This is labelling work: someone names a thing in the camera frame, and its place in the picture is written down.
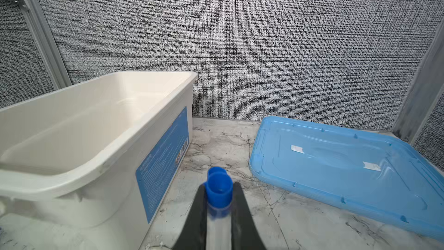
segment blue cylindrical cap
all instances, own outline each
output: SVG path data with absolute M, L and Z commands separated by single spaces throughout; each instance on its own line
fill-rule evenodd
M 233 197 L 233 181 L 223 168 L 220 169 L 223 172 L 215 169 L 210 174 L 210 171 L 208 171 L 208 179 L 205 183 L 208 203 L 217 209 L 229 206 Z

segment barcode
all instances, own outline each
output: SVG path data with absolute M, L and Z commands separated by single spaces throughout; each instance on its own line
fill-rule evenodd
M 185 154 L 186 147 L 188 147 L 188 137 L 185 139 L 185 142 L 182 145 L 182 148 L 180 149 L 177 157 L 176 157 L 176 164 L 179 163 L 182 156 Z

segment white marble countertop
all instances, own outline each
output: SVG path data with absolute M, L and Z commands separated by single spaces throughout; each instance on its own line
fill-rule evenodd
M 212 166 L 241 183 L 268 250 L 444 249 L 434 239 L 299 196 L 255 179 L 248 160 L 256 122 L 193 118 L 193 140 L 141 250 L 171 248 Z

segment blue label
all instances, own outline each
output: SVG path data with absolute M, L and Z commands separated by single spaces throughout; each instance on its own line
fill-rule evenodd
M 148 223 L 151 222 L 189 142 L 186 107 L 136 169 Z

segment metal frame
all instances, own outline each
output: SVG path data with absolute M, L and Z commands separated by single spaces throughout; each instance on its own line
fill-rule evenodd
M 22 10 L 54 88 L 61 89 L 72 85 L 39 0 L 13 1 L 18 3 Z
M 419 66 L 392 132 L 413 144 L 444 90 L 444 21 Z

